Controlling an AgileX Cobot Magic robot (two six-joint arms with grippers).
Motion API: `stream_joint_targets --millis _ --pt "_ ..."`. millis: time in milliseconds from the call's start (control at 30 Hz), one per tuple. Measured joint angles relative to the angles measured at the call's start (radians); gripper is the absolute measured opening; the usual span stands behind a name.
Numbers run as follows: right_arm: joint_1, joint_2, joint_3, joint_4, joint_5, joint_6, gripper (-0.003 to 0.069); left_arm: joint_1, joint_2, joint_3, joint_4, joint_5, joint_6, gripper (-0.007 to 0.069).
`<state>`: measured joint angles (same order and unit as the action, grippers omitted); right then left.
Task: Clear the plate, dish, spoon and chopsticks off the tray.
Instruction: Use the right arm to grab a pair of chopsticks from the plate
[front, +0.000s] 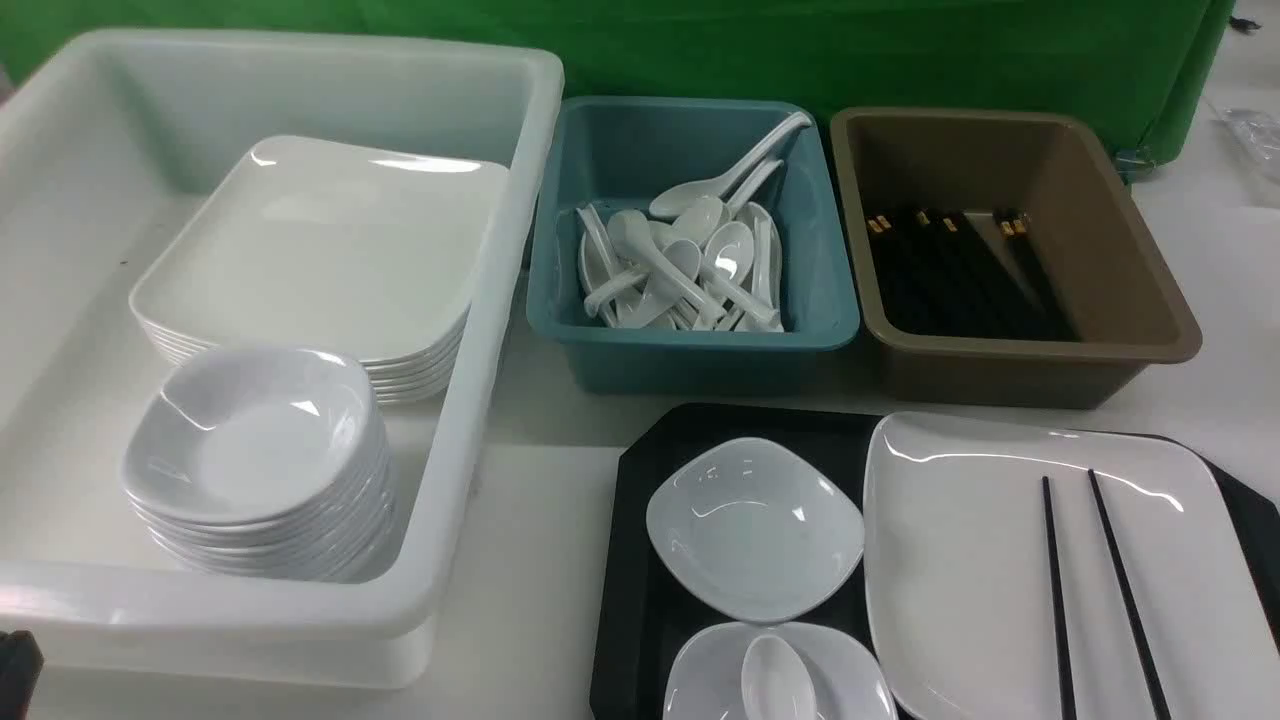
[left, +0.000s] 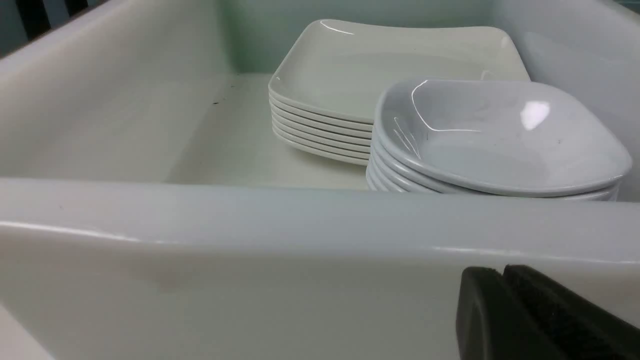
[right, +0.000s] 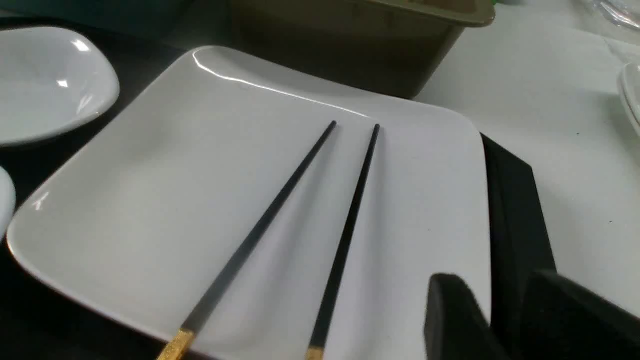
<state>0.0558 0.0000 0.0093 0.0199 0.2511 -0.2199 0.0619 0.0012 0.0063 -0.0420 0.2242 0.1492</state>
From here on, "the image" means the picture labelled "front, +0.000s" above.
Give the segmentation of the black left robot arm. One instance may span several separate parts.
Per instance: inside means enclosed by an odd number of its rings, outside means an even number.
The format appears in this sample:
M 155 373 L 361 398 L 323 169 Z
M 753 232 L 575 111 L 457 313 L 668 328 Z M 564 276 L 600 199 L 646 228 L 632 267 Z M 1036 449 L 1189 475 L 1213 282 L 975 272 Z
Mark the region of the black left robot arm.
M 44 662 L 32 632 L 1 633 L 1 719 L 26 719 Z

